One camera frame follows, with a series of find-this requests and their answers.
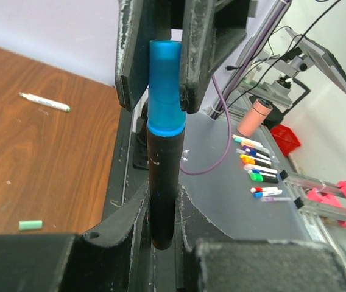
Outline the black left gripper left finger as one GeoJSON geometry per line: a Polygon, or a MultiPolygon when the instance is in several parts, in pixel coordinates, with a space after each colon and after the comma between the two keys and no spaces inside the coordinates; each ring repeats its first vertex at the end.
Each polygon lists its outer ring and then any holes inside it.
{"type": "Polygon", "coordinates": [[[83,234],[0,235],[0,291],[147,291],[149,185],[83,234]]]}

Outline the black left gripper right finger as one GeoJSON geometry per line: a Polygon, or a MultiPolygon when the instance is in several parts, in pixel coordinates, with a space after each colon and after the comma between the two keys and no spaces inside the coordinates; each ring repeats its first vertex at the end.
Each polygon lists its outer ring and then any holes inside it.
{"type": "Polygon", "coordinates": [[[346,291],[330,246],[302,240],[234,240],[192,203],[176,199],[175,272],[182,291],[346,291]]]}

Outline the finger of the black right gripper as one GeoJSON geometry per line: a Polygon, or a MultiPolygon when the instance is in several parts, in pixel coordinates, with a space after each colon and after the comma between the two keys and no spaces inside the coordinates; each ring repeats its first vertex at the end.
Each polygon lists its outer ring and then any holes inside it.
{"type": "Polygon", "coordinates": [[[185,1],[180,104],[196,113],[216,69],[247,36],[249,1],[185,1]]]}
{"type": "Polygon", "coordinates": [[[147,85],[149,1],[119,1],[115,87],[120,105],[133,111],[147,85]]]}

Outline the blue highlighter cap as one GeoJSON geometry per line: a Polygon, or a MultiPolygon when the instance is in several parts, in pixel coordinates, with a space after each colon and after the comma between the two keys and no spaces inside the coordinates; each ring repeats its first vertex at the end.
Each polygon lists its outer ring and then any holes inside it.
{"type": "Polygon", "coordinates": [[[185,127],[179,93],[181,48],[179,41],[150,42],[147,127],[156,136],[173,137],[185,127]]]}

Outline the black blue highlighter pen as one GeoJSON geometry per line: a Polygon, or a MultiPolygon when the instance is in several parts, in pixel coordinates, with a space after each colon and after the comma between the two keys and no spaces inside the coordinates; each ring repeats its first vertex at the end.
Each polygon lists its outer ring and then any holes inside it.
{"type": "Polygon", "coordinates": [[[159,250],[168,249],[173,241],[184,137],[184,131],[168,137],[147,132],[150,230],[152,243],[159,250]]]}

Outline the green pen cap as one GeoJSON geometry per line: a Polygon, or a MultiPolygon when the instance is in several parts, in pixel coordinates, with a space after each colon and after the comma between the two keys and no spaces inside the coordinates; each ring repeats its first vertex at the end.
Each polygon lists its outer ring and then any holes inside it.
{"type": "Polygon", "coordinates": [[[42,220],[27,220],[19,221],[18,230],[19,231],[36,231],[43,228],[42,220]]]}

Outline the white pen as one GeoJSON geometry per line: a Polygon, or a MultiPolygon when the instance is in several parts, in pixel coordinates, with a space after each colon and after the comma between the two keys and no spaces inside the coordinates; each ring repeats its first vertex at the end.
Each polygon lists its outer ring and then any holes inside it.
{"type": "Polygon", "coordinates": [[[57,109],[60,111],[64,111],[67,113],[69,113],[71,111],[71,107],[65,103],[56,102],[54,100],[50,100],[50,99],[46,99],[44,97],[36,96],[34,94],[26,94],[26,93],[20,92],[19,96],[30,101],[30,102],[37,103],[39,105],[44,105],[44,106],[54,108],[54,109],[57,109]]]}

